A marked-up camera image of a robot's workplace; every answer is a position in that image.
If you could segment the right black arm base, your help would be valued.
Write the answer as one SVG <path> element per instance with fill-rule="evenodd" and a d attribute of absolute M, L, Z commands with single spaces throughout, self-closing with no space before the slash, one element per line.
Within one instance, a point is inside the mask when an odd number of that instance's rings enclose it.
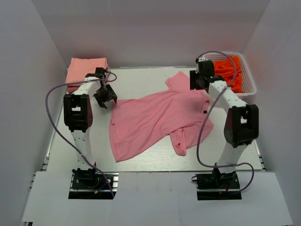
<path fill-rule="evenodd" d="M 196 184 L 198 201 L 241 200 L 238 176 L 216 180 L 213 174 L 196 174 L 191 178 Z"/>

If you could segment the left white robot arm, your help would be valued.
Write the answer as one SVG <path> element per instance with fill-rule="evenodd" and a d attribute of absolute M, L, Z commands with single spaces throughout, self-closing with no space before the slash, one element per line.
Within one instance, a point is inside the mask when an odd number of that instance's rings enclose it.
<path fill-rule="evenodd" d="M 110 71 L 97 67 L 85 76 L 85 83 L 63 97 L 64 123 L 68 127 L 77 148 L 78 168 L 87 170 L 96 165 L 90 144 L 90 127 L 93 123 L 91 99 L 94 97 L 101 108 L 105 103 L 117 102 L 117 95 L 109 84 Z"/>

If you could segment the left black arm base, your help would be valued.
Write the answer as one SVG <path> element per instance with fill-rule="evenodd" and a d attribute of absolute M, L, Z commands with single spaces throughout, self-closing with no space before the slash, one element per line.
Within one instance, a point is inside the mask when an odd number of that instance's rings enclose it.
<path fill-rule="evenodd" d="M 102 175 L 95 169 L 73 169 L 68 199 L 112 200 L 117 192 L 118 173 Z"/>

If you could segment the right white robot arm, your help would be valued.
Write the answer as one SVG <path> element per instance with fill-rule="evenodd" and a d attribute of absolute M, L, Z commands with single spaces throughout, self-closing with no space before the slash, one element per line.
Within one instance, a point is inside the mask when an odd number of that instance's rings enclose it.
<path fill-rule="evenodd" d="M 226 112 L 224 150 L 214 165 L 219 172 L 213 174 L 212 181 L 222 188 L 229 183 L 228 174 L 236 171 L 238 160 L 243 151 L 259 135 L 259 108 L 240 99 L 223 77 L 214 74 L 214 64 L 205 57 L 196 59 L 196 70 L 190 71 L 190 89 L 203 89 L 214 98 L 214 104 Z"/>

